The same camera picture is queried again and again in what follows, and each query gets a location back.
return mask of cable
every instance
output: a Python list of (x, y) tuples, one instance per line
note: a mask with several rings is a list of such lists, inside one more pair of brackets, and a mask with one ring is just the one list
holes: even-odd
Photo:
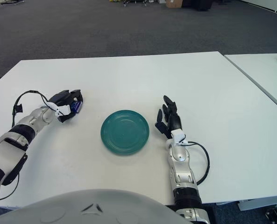
[(203, 150), (204, 150), (204, 152), (205, 152), (205, 154), (206, 154), (206, 158), (207, 158), (207, 169), (206, 169), (206, 172), (205, 172), (205, 174), (203, 175), (203, 177), (199, 180), (199, 181), (197, 181), (197, 185), (200, 185), (206, 178), (207, 178), (207, 176), (208, 176), (208, 173), (209, 173), (209, 169), (210, 169), (210, 158), (209, 158), (209, 154), (208, 154), (208, 152), (207, 152), (207, 150), (205, 149), (205, 147), (203, 147), (201, 144), (199, 144), (199, 143), (197, 143), (197, 142), (194, 142), (194, 141), (189, 141), (188, 143), (192, 143), (191, 145), (187, 145), (187, 146), (194, 146), (194, 145), (198, 145), (198, 146), (200, 146)]
[[(41, 94), (39, 91), (36, 91), (36, 90), (28, 90), (28, 91), (22, 93), (22, 94), (16, 99), (16, 101), (15, 101), (15, 104), (14, 104), (14, 106), (13, 106), (13, 112), (12, 112), (12, 116), (13, 116), (12, 127), (15, 126), (15, 116), (16, 116), (16, 114), (17, 114), (16, 106), (18, 105), (19, 100), (21, 99), (21, 97), (22, 97), (23, 95), (25, 95), (26, 93), (37, 93), (37, 94), (39, 94), (39, 95), (41, 96), (42, 101), (44, 102), (44, 104), (45, 104), (49, 109), (55, 111), (54, 109), (52, 109), (51, 107), (49, 107), (49, 106), (47, 105), (47, 103), (45, 102), (45, 100), (46, 100), (46, 101), (48, 101), (48, 100), (47, 100), (47, 98), (46, 98), (43, 94)], [(10, 196), (16, 191), (16, 189), (17, 189), (17, 187), (18, 187), (18, 184), (19, 184), (19, 179), (20, 179), (20, 173), (18, 173), (18, 180), (17, 180), (16, 186), (15, 186), (15, 189), (14, 189), (8, 196), (3, 197), (3, 198), (0, 198), (0, 201), (3, 200), (3, 199), (6, 199), (6, 198), (8, 198), (8, 197), (10, 197)]]
[(3, 197), (3, 198), (0, 198), (0, 201), (3, 200), (3, 199), (6, 199), (6, 198), (8, 198), (8, 197), (10, 197), (10, 196), (15, 192), (15, 190), (17, 189), (18, 184), (19, 184), (19, 179), (20, 179), (20, 173), (18, 173), (18, 180), (17, 180), (15, 189), (14, 189), (8, 196), (5, 196), (5, 197)]
[(13, 112), (12, 112), (12, 116), (13, 116), (12, 127), (15, 126), (15, 116), (16, 116), (16, 114), (17, 114), (17, 112), (18, 112), (18, 111), (16, 111), (16, 107), (18, 106), (18, 103), (19, 103), (19, 100), (21, 99), (21, 97), (22, 97), (23, 95), (25, 95), (26, 93), (36, 93), (36, 94), (39, 94), (39, 95), (41, 96), (42, 101), (44, 102), (44, 104), (45, 104), (49, 109), (53, 110), (51, 107), (49, 107), (49, 106), (47, 105), (46, 102), (48, 102), (48, 100), (47, 100), (47, 98), (46, 98), (43, 94), (41, 94), (39, 91), (36, 91), (36, 90), (28, 90), (28, 91), (22, 93), (22, 94), (16, 99), (16, 102), (15, 102), (15, 104), (14, 104), (14, 106), (13, 106)]

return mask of green object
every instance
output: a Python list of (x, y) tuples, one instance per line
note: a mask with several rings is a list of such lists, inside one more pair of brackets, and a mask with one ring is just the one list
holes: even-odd
[(134, 111), (117, 111), (103, 122), (101, 138), (113, 153), (130, 155), (138, 152), (147, 142), (149, 125)]

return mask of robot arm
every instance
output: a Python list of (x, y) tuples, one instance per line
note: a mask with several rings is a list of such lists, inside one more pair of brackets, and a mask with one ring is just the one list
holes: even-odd
[(162, 106), (167, 125), (162, 122), (163, 115), (159, 110), (155, 126), (168, 138), (165, 147), (168, 150), (170, 182), (177, 207), (176, 212), (188, 221), (210, 224), (207, 212), (202, 209), (198, 185), (189, 165), (190, 155), (187, 150), (189, 142), (182, 130), (176, 103), (167, 96), (163, 99), (167, 104)]
[(80, 90), (62, 91), (0, 137), (0, 187), (16, 178), (27, 159), (26, 150), (37, 134), (55, 117), (61, 122), (74, 117), (82, 102)]

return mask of cardboard box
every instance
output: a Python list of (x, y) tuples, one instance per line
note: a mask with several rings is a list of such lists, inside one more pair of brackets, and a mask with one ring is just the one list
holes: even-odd
[(168, 8), (181, 8), (183, 0), (166, 0)]

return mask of white table surface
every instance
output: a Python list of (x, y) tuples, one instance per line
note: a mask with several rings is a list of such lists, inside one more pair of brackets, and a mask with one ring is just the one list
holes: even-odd
[(277, 104), (277, 54), (225, 55)]
[[(24, 91), (47, 97), (81, 89), (81, 113), (45, 127), (27, 150), (20, 184), (0, 206), (24, 206), (80, 189), (123, 189), (172, 204), (166, 138), (154, 124), (166, 94), (178, 105), (189, 140), (205, 146), (211, 170), (199, 186), (204, 203), (277, 195), (277, 105), (218, 52), (159, 56), (21, 61), (0, 80), (0, 136)], [(25, 95), (24, 113), (41, 105)], [(149, 124), (145, 147), (131, 156), (109, 152), (100, 127), (111, 113), (129, 109)], [(199, 179), (206, 168), (201, 149), (191, 148)], [(2, 187), (0, 197), (14, 183)]]

